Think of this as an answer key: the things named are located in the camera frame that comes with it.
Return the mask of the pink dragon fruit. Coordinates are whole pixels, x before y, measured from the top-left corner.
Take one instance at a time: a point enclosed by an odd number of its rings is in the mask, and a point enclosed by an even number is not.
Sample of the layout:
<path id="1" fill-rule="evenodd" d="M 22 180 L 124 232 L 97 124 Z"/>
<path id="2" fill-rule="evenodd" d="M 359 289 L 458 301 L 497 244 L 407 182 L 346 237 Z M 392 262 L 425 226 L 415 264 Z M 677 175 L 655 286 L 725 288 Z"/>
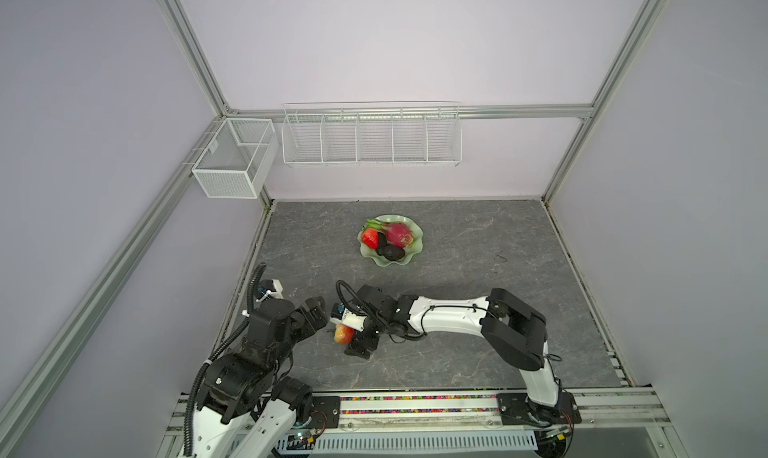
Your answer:
<path id="1" fill-rule="evenodd" d="M 402 222 L 386 222 L 372 218 L 366 221 L 366 227 L 384 233 L 389 243 L 401 248 L 409 247 L 414 242 L 413 231 Z"/>

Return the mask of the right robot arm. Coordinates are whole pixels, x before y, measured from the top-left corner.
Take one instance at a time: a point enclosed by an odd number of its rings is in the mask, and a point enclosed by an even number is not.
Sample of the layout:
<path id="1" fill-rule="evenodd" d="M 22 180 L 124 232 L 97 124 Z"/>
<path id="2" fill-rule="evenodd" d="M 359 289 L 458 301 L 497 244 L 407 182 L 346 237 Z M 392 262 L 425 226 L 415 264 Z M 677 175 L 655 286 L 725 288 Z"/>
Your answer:
<path id="1" fill-rule="evenodd" d="M 525 395 L 497 398 L 506 424 L 547 428 L 572 427 L 582 421 L 574 395 L 555 375 L 549 353 L 546 318 L 513 293 L 494 288 L 470 299 L 435 299 L 402 295 L 395 299 L 381 289 L 364 285 L 355 291 L 343 280 L 335 283 L 339 302 L 332 321 L 354 331 L 345 353 L 368 359 L 379 338 L 416 342 L 434 333 L 483 338 L 508 365 L 517 369 Z"/>

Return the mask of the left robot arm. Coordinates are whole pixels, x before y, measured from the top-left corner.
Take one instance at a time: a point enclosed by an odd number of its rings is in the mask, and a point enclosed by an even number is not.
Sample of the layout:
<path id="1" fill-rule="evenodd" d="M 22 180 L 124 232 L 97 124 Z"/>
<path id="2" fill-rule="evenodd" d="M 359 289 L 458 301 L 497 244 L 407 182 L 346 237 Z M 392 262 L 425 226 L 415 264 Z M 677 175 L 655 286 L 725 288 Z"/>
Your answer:
<path id="1" fill-rule="evenodd" d="M 311 388 L 279 371 L 293 360 L 299 342 L 325 328 L 329 318 L 325 300 L 308 298 L 293 302 L 269 297 L 249 304 L 243 320 L 198 370 L 184 412 L 183 457 L 193 457 L 194 420 L 208 409 L 229 425 L 243 415 L 261 409 L 261 396 L 274 389 L 274 398 L 286 397 L 289 408 L 306 419 Z"/>

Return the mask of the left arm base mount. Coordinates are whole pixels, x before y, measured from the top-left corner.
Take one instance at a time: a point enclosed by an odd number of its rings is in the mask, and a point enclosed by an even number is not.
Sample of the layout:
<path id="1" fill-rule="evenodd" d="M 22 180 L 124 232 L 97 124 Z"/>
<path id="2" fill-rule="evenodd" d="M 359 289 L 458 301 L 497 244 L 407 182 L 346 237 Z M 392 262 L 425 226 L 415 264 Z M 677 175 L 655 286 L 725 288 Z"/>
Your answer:
<path id="1" fill-rule="evenodd" d="M 313 395 L 299 403 L 293 429 L 335 429 L 339 426 L 340 418 L 340 396 Z"/>

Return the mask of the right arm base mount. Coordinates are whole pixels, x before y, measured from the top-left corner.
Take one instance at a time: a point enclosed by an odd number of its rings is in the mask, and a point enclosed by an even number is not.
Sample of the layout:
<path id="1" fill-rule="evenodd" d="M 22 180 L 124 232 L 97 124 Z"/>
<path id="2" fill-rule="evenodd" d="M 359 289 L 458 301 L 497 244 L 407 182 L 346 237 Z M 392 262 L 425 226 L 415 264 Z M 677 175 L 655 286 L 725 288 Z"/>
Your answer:
<path id="1" fill-rule="evenodd" d="M 575 425 L 582 422 L 579 407 L 572 393 L 561 390 L 557 403 L 546 406 L 534 403 L 526 393 L 498 393 L 498 410 L 504 425 L 526 425 L 547 428 L 554 425 Z"/>

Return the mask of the red strawberry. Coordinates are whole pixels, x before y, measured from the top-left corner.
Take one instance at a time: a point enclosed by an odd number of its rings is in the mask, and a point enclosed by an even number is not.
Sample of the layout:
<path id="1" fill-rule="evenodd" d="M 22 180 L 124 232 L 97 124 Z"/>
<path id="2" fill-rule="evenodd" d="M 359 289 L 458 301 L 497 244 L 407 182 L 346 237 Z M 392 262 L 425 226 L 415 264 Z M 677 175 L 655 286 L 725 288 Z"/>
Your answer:
<path id="1" fill-rule="evenodd" d="M 360 240 L 368 248 L 378 250 L 379 232 L 374 228 L 366 228 L 362 231 Z"/>

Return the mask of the dark avocado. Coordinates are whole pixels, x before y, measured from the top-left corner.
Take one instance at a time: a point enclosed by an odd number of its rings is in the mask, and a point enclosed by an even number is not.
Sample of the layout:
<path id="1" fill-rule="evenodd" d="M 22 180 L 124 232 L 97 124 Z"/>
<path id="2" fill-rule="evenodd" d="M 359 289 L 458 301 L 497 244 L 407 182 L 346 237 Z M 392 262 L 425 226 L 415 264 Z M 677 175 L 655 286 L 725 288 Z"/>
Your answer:
<path id="1" fill-rule="evenodd" d="M 406 251 L 404 248 L 388 243 L 384 250 L 384 254 L 379 256 L 383 257 L 388 261 L 394 262 L 394 261 L 399 261 L 403 259 L 406 256 Z"/>
<path id="2" fill-rule="evenodd" d="M 388 241 L 386 239 L 386 234 L 383 232 L 378 232 L 377 234 L 377 246 L 376 246 L 376 252 L 379 255 L 384 254 L 384 250 L 388 244 Z"/>

